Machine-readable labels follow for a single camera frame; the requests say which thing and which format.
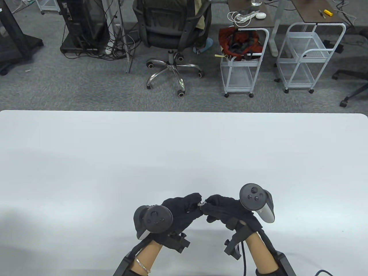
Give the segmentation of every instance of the bracelet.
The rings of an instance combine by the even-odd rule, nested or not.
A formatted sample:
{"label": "bracelet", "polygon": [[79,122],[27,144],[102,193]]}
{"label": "bracelet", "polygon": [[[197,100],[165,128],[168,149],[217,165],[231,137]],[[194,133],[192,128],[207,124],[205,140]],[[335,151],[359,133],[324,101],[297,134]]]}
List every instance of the bracelet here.
{"label": "bracelet", "polygon": [[135,258],[135,260],[137,261],[139,266],[144,269],[145,272],[147,272],[148,274],[151,273],[151,270],[146,269],[145,266],[137,258]]}

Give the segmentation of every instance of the chair base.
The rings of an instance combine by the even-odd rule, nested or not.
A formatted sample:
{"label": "chair base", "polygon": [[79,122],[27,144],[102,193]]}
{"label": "chair base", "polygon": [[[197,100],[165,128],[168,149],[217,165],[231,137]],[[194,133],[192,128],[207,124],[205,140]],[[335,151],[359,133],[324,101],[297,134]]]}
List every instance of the chair base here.
{"label": "chair base", "polygon": [[[352,77],[356,77],[359,79],[364,79],[366,81],[368,81],[368,74],[367,73],[361,73],[361,72],[355,72],[355,71],[348,71],[348,70],[337,70],[333,75],[332,78],[333,79],[338,79],[340,74],[345,74],[348,76],[352,76]],[[362,93],[363,91],[368,89],[368,84],[363,85],[362,87],[358,88],[357,90],[355,90],[354,92],[352,92],[351,94],[349,94],[348,96],[345,97],[345,99],[343,99],[340,102],[340,106],[341,107],[346,107],[348,104],[348,101],[355,97],[356,95]]]}
{"label": "chair base", "polygon": [[176,79],[179,82],[180,90],[177,91],[179,97],[183,97],[185,95],[185,84],[183,78],[181,77],[178,69],[180,68],[194,68],[198,70],[198,77],[204,77],[204,72],[201,68],[196,64],[177,64],[176,59],[179,61],[183,60],[183,56],[179,52],[174,52],[173,50],[169,50],[169,60],[163,61],[158,59],[149,59],[146,62],[148,68],[153,68],[154,66],[161,66],[163,67],[160,71],[152,74],[147,80],[147,89],[152,88],[152,81],[157,76],[161,75],[162,73],[170,70],[174,73]]}

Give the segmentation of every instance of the slipper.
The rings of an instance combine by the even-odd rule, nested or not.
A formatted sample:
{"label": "slipper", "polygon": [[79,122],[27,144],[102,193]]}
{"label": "slipper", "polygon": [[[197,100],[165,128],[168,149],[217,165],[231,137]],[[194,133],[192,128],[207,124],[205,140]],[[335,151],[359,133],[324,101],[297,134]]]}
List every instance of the slipper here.
{"label": "slipper", "polygon": [[196,47],[193,47],[193,52],[196,54],[201,54],[204,51],[208,50],[209,48],[211,48],[213,45],[213,40],[211,38],[207,38],[206,40],[206,46],[204,46],[203,48],[197,49]]}

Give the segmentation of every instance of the black chair leg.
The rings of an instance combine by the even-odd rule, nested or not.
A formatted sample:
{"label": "black chair leg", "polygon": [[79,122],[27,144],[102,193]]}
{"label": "black chair leg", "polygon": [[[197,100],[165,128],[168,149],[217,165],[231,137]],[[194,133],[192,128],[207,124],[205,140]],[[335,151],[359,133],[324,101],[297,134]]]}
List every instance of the black chair leg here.
{"label": "black chair leg", "polygon": [[353,93],[351,93],[350,95],[346,96],[345,99],[343,99],[341,102],[340,102],[340,106],[341,107],[346,107],[347,106],[347,103],[348,101],[352,98],[352,97],[355,97],[356,95],[362,93],[363,91],[367,90],[368,89],[368,84],[366,85],[363,85],[362,87],[358,88],[357,90],[355,90]]}
{"label": "black chair leg", "polygon": [[356,77],[359,79],[365,79],[368,81],[368,74],[362,73],[362,72],[355,72],[355,71],[349,71],[349,70],[337,70],[332,78],[337,79],[340,74],[345,74],[348,76]]}

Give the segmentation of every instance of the white metal cart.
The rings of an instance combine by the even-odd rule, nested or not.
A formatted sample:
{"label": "white metal cart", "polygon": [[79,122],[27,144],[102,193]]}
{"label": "white metal cart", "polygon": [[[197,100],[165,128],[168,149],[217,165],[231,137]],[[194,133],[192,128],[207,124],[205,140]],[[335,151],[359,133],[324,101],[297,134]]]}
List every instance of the white metal cart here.
{"label": "white metal cart", "polygon": [[[303,31],[291,32],[291,28],[296,25],[303,26]],[[313,26],[311,31],[307,31],[308,26]],[[342,28],[342,32],[333,48],[329,49],[324,46],[315,32],[317,26],[340,26]],[[280,78],[275,79],[276,82],[283,82],[285,93],[289,93],[289,88],[305,88],[309,89],[309,93],[314,92],[314,86],[343,38],[345,31],[346,26],[343,23],[294,23],[287,29],[276,61]],[[285,46],[289,56],[288,58],[281,58]],[[308,67],[308,63],[323,63],[315,78]]]}
{"label": "white metal cart", "polygon": [[[249,92],[249,97],[253,98],[253,89],[259,68],[265,54],[266,46],[270,33],[265,28],[246,28],[239,31],[264,31],[266,39],[263,44],[262,53],[254,53],[253,56],[259,56],[253,60],[235,61],[236,57],[222,57],[220,62],[222,83],[225,90],[225,97],[229,96],[228,92]],[[251,67],[256,67],[255,73],[252,73]]]}
{"label": "white metal cart", "polygon": [[45,14],[45,11],[57,11],[60,13],[60,7],[56,0],[36,0],[36,3],[41,14]]}

